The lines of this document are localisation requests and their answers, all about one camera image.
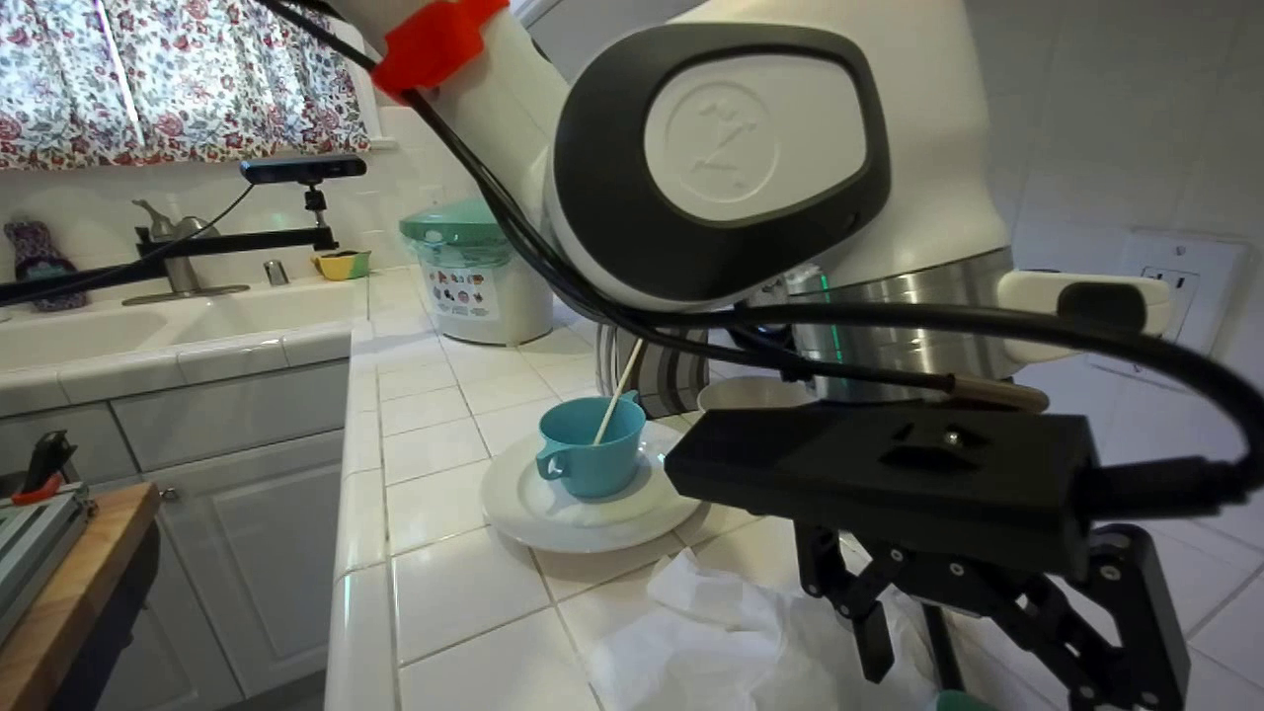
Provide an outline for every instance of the white plate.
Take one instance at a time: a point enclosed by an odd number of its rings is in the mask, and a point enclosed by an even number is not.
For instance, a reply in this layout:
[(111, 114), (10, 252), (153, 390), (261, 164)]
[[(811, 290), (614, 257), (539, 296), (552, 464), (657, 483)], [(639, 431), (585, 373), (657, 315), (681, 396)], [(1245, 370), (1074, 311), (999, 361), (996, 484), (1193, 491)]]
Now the white plate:
[(603, 553), (653, 540), (699, 505), (676, 493), (662, 471), (664, 457), (679, 440), (676, 430), (646, 423), (632, 483), (605, 498), (580, 500), (560, 481), (536, 472), (544, 442), (532, 433), (492, 459), (483, 477), (483, 516), (518, 543), (555, 553)]

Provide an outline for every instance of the stainless steel cylinder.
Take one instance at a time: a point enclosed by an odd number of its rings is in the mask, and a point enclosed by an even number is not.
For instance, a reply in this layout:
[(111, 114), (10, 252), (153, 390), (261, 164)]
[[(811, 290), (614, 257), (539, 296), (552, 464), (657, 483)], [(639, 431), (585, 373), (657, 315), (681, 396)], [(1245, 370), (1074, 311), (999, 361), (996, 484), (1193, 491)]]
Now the stainless steel cylinder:
[[(1009, 249), (867, 283), (829, 288), (820, 269), (808, 266), (786, 275), (790, 304), (953, 304), (996, 306), (996, 285), (1014, 269)], [(871, 326), (795, 325), (795, 348), (817, 361), (873, 366), (919, 373), (968, 373), (1000, 380), (1019, 363), (1002, 342), (980, 335)], [(817, 393), (842, 402), (935, 400), (920, 388), (817, 377)]]

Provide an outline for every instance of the electrical outlet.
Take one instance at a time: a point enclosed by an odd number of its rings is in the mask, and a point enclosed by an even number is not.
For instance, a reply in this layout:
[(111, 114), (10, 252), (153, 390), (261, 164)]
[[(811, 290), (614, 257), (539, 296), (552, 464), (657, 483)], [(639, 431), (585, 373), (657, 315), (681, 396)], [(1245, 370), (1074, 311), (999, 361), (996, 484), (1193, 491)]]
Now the electrical outlet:
[[(1165, 282), (1172, 290), (1172, 320), (1163, 339), (1208, 356), (1248, 254), (1246, 244), (1210, 235), (1138, 230), (1124, 249), (1120, 273)], [(1090, 354), (1088, 363), (1170, 390), (1186, 390), (1135, 363), (1098, 354)]]

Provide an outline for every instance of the green lid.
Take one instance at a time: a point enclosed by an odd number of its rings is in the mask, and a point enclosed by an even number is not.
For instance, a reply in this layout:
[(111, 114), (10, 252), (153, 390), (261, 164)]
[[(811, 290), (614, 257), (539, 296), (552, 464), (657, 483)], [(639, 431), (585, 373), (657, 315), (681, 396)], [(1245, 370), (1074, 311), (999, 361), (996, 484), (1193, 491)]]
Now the green lid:
[(426, 264), (499, 267), (513, 248), (480, 199), (461, 200), (399, 220), (404, 244)]

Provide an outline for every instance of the floral curtain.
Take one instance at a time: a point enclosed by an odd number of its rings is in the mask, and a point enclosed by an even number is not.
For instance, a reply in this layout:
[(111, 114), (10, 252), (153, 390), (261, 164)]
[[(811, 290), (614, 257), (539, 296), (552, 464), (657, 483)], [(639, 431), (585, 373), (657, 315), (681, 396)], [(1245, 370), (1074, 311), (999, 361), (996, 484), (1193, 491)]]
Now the floral curtain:
[(0, 0), (0, 168), (368, 145), (341, 57), (252, 0)]

